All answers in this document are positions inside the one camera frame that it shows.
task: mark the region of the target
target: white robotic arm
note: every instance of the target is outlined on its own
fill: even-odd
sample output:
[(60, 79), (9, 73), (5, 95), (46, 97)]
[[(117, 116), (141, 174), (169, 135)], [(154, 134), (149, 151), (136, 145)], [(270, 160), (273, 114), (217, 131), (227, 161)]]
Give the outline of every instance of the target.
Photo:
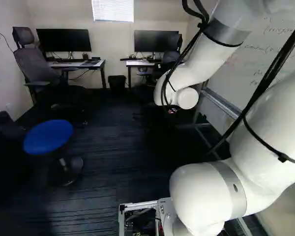
[[(295, 19), (295, 0), (219, 1), (189, 59), (170, 77), (171, 86), (166, 86), (165, 92), (169, 103), (183, 109), (193, 108), (199, 96), (189, 86), (208, 80), (243, 43), (254, 22), (268, 14)], [(159, 106), (162, 105), (161, 90), (166, 75), (158, 80), (154, 90), (154, 102)]]
[[(184, 109), (195, 106), (198, 94), (189, 86), (214, 74), (249, 34), (244, 28), (254, 17), (280, 13), (286, 6), (295, 9), (295, 1), (221, 0), (189, 60), (172, 74), (175, 91), (167, 86), (168, 101)], [(295, 11), (289, 15), (295, 17)], [(164, 80), (165, 76), (154, 91), (157, 105)], [(260, 138), (293, 161), (281, 162), (241, 124), (230, 141), (231, 158), (182, 166), (172, 174), (170, 194), (178, 218), (170, 230), (164, 226), (165, 233), (215, 236), (225, 221), (267, 208), (295, 183), (295, 73), (268, 89), (246, 117)]]

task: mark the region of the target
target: blue stool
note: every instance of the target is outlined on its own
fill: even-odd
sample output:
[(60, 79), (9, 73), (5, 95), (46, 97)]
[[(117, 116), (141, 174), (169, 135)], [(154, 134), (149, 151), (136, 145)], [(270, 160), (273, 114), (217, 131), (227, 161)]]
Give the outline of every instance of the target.
[[(50, 154), (63, 147), (72, 134), (73, 126), (66, 120), (46, 121), (27, 133), (23, 149), (31, 155)], [(55, 155), (55, 161), (47, 173), (47, 180), (53, 186), (67, 186), (78, 178), (82, 167), (83, 160), (80, 157)]]

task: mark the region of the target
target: computer monitor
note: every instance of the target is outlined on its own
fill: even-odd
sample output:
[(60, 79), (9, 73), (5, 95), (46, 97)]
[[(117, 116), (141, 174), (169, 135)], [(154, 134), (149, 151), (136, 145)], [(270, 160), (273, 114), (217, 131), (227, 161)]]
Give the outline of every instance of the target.
[(36, 29), (45, 52), (91, 52), (87, 29)]
[(135, 52), (176, 51), (179, 40), (178, 31), (135, 30)]

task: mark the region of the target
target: desk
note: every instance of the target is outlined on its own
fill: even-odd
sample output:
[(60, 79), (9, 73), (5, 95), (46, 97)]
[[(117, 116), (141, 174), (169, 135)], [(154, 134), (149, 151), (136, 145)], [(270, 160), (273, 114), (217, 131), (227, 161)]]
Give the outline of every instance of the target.
[(81, 62), (55, 62), (55, 61), (50, 61), (50, 62), (48, 62), (48, 64), (54, 69), (61, 69), (61, 68), (66, 68), (66, 67), (76, 67), (76, 68), (79, 68), (79, 69), (89, 69), (89, 70), (98, 70), (98, 69), (100, 69), (103, 89), (106, 89), (107, 86), (106, 86), (105, 72), (104, 72), (105, 62), (106, 61), (104, 59), (102, 59), (95, 65), (82, 65), (84, 63), (84, 61), (81, 61)]
[(146, 60), (127, 60), (126, 66), (128, 67), (128, 86), (131, 89), (131, 68), (132, 67), (153, 67), (155, 64), (160, 64), (161, 62), (154, 63), (148, 62)]

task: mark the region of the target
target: desk leg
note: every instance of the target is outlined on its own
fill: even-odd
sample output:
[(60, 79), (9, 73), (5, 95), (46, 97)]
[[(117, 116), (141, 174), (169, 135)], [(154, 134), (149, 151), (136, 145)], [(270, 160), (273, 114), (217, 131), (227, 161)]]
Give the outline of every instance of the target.
[(106, 90), (107, 86), (106, 86), (106, 80), (105, 80), (105, 72), (104, 72), (104, 68), (100, 68), (100, 75), (101, 75), (101, 77), (102, 77), (103, 89)]
[(131, 66), (128, 67), (128, 87), (131, 89)]

